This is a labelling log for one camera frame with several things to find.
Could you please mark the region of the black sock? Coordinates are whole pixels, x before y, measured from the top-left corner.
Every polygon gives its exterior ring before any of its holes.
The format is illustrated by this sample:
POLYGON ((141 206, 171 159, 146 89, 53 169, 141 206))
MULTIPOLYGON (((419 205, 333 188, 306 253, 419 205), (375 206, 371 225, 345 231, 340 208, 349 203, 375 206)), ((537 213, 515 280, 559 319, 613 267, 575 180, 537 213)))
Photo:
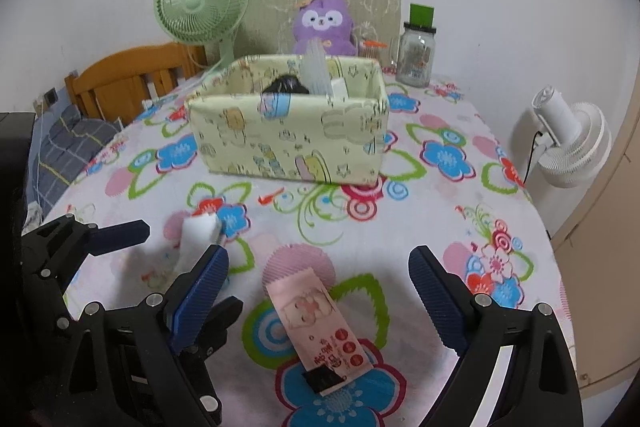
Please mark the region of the black sock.
POLYGON ((297 76, 285 74, 277 77, 269 86, 262 90, 262 94, 309 94, 307 87, 297 76))

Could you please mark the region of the yellow cartoon fabric box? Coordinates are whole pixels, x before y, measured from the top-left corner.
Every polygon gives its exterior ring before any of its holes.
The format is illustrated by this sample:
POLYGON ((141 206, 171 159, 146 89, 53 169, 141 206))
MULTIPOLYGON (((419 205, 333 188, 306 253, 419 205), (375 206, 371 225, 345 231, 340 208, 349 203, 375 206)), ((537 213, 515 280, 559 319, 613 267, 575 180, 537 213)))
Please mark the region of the yellow cartoon fabric box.
POLYGON ((298 55, 253 55, 208 72, 184 107, 209 171, 239 176, 373 185, 380 173, 390 102, 380 64, 330 56, 344 96, 270 93, 298 75, 298 55))

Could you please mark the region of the green tissue pack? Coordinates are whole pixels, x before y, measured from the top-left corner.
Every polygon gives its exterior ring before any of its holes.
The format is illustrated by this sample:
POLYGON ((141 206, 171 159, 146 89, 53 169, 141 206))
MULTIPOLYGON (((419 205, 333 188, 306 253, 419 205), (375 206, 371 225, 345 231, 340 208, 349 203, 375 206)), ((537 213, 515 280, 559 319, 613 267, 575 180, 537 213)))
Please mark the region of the green tissue pack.
POLYGON ((331 98, 348 98, 348 89, 346 81, 342 77, 337 77, 330 80, 329 96, 331 98))

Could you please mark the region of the floral tablecloth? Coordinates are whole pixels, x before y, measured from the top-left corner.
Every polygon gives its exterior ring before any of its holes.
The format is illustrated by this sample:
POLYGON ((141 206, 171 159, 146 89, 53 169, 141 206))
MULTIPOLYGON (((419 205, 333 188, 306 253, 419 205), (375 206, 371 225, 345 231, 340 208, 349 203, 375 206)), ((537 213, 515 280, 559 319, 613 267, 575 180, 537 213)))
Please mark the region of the floral tablecloth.
POLYGON ((475 107, 451 83, 390 83, 378 182, 294 183, 210 173, 180 98, 148 109, 99 153, 51 210, 96 225, 142 219, 141 246, 80 268, 65 300, 128 307, 171 281, 184 219, 215 211, 243 312, 207 362, 227 426, 415 426, 454 368, 414 289, 408 257, 425 245, 471 291, 500 306, 549 303, 573 332, 541 217, 475 107), (317 272, 367 350, 367 375, 322 398, 265 286, 288 268, 317 272))

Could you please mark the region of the purple plush bunny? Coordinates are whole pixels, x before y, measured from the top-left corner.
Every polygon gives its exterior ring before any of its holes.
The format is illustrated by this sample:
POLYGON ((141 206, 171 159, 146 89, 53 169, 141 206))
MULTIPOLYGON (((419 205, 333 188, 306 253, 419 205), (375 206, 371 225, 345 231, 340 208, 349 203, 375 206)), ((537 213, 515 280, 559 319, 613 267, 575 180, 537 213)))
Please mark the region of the purple plush bunny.
POLYGON ((311 0, 295 17, 293 53, 304 54, 307 43, 317 38, 328 55, 356 56, 353 30, 354 20, 345 0, 311 0))

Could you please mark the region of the small cup orange lid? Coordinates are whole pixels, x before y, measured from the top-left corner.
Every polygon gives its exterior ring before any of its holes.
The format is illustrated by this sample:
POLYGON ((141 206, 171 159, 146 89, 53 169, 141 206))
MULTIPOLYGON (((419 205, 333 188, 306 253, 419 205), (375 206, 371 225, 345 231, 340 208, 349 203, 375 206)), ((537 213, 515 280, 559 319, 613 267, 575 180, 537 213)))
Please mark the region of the small cup orange lid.
POLYGON ((364 58, 375 60, 381 66, 384 65, 384 58, 388 50, 388 44, 371 39, 360 39, 358 41, 358 55, 364 58))

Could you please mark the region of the white beige sock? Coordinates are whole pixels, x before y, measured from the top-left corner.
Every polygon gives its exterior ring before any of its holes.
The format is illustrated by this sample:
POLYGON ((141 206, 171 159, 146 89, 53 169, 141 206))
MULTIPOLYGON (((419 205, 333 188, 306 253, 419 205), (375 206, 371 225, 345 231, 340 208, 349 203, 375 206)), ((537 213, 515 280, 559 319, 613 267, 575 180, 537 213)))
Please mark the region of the white beige sock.
POLYGON ((218 243, 221 231, 222 222, 216 213, 202 213, 184 219, 175 272, 180 275, 191 271, 206 249, 218 243))

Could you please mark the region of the glass jar green lid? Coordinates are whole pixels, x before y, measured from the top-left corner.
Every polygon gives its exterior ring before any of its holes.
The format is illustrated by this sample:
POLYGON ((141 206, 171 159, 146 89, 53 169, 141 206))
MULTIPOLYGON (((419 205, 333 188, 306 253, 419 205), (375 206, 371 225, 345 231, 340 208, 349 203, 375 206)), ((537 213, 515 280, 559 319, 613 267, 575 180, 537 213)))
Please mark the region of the glass jar green lid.
POLYGON ((435 53, 435 10, 431 6, 411 3, 409 18, 399 40, 396 79, 415 88, 431 82, 435 53))

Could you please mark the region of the white standing fan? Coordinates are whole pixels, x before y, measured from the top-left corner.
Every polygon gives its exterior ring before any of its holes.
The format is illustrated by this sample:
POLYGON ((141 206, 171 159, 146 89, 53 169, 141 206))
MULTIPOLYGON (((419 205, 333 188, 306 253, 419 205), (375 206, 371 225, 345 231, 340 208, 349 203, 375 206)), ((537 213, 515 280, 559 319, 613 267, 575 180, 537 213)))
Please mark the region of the white standing fan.
POLYGON ((542 126, 533 153, 544 179, 557 188, 593 180, 612 148, 612 134, 602 110, 589 102, 568 104, 552 86, 533 98, 533 113, 542 126))

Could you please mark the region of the clear plastic bag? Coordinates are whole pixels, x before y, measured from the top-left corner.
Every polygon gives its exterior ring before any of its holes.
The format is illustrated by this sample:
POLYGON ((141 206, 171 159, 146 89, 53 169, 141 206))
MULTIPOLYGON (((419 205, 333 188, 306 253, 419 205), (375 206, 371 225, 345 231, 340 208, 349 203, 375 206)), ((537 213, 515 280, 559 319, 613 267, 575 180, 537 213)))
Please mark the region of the clear plastic bag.
POLYGON ((333 95, 326 51, 319 38, 307 41, 306 52, 300 62, 299 79, 312 95, 333 95))

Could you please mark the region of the pink sachet packet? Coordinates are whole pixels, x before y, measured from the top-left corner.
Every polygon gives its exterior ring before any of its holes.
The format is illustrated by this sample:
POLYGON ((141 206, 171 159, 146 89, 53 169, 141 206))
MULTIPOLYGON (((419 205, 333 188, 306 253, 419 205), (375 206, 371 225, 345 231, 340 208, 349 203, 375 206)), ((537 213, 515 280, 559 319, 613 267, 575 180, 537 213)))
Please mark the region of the pink sachet packet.
POLYGON ((313 269, 267 285, 269 298, 316 395, 329 395, 372 369, 366 351, 313 269))

